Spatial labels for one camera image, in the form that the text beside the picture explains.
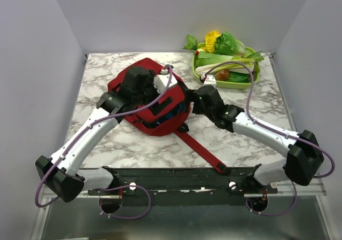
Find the red student backpack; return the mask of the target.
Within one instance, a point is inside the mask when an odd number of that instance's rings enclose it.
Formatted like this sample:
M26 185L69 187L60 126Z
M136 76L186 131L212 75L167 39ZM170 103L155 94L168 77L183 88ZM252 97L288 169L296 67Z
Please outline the red student backpack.
M230 169L188 134L189 127L185 120L190 112L186 112L184 109L184 92L187 87L180 77L175 75L174 78L177 85L168 90L165 97L148 109L128 115L125 119L141 132L150 136L160 137L171 133L176 134L219 173L228 175Z

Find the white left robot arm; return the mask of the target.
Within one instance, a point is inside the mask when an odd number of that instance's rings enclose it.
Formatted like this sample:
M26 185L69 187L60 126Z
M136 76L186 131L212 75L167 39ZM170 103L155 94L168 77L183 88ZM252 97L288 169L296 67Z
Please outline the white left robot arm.
M127 115L155 105L166 91L177 84L171 66L156 73L134 66L123 74L113 88L101 95L87 121L59 150L50 157L40 156L35 166L41 179L35 194L35 204L43 207L39 195L47 186L58 198L68 203L79 193L102 189L106 194L118 190L118 181L107 168L81 172L80 167L98 142Z

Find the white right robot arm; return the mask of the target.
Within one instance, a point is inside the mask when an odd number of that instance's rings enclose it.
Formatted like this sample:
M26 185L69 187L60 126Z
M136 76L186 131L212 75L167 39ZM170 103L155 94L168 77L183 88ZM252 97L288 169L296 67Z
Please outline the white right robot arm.
M185 102L193 103L192 112L206 116L218 128L250 137L283 156L277 162L254 167L246 179L250 192L286 180L307 186L323 164L322 150L313 133L305 130L300 134L259 120L241 107L225 104L213 86L187 90Z

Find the blue shark pencil case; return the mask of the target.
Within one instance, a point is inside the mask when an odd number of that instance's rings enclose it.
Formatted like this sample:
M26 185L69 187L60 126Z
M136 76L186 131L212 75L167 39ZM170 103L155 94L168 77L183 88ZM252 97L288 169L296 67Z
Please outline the blue shark pencil case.
M189 112L190 112L189 105L185 105L184 103L179 103L170 111L160 116L155 121L155 125L159 126L169 120L171 120L172 122L184 123L189 116Z

